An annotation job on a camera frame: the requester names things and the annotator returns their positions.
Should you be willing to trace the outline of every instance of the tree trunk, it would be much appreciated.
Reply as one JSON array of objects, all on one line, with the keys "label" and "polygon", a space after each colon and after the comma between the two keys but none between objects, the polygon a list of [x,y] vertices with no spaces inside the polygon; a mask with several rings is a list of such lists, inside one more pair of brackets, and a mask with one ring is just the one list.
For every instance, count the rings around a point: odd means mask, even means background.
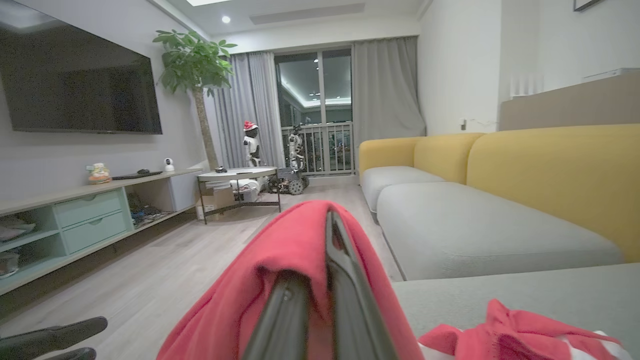
[{"label": "tree trunk", "polygon": [[191,89],[193,98],[196,102],[198,110],[198,120],[200,121],[200,129],[202,130],[202,141],[204,149],[207,153],[207,161],[209,162],[209,170],[213,171],[219,167],[218,158],[216,157],[216,148],[213,146],[213,138],[209,129],[209,120],[207,119],[207,111],[204,108],[204,89],[200,86],[194,86]]}]

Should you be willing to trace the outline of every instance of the red hat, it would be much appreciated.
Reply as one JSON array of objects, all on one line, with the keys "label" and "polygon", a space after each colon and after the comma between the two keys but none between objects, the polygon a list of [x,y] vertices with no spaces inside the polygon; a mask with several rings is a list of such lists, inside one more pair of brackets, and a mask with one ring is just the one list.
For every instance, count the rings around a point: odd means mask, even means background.
[{"label": "red hat", "polygon": [[254,124],[253,122],[250,121],[245,121],[244,122],[244,130],[245,131],[249,131],[249,130],[253,130],[253,129],[257,129],[258,125]]}]

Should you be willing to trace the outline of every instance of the sofa backrest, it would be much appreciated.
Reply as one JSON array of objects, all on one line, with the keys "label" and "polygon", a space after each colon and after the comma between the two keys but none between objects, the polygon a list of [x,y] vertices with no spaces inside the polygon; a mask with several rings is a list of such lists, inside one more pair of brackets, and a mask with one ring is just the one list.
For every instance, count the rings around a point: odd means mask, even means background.
[{"label": "sofa backrest", "polygon": [[465,184],[469,151],[483,135],[463,133],[426,136],[415,144],[413,167],[440,176],[446,181]]},{"label": "sofa backrest", "polygon": [[467,184],[601,234],[640,261],[640,124],[485,135]]}]

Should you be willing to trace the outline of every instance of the sofa armrest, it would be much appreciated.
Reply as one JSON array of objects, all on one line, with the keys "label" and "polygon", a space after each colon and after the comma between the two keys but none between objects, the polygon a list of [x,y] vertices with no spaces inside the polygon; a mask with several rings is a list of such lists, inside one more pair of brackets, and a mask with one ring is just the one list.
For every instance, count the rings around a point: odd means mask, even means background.
[{"label": "sofa armrest", "polygon": [[368,140],[360,144],[360,176],[374,167],[413,166],[415,144],[424,136]]}]

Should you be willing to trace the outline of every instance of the sliding glass door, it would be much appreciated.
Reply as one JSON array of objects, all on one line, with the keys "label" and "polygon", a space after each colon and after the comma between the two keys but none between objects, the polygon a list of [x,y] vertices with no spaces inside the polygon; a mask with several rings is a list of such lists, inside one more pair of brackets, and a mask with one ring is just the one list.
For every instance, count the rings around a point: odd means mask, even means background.
[{"label": "sliding glass door", "polygon": [[289,134],[301,126],[305,173],[355,173],[351,49],[276,56],[276,71],[287,165]]}]

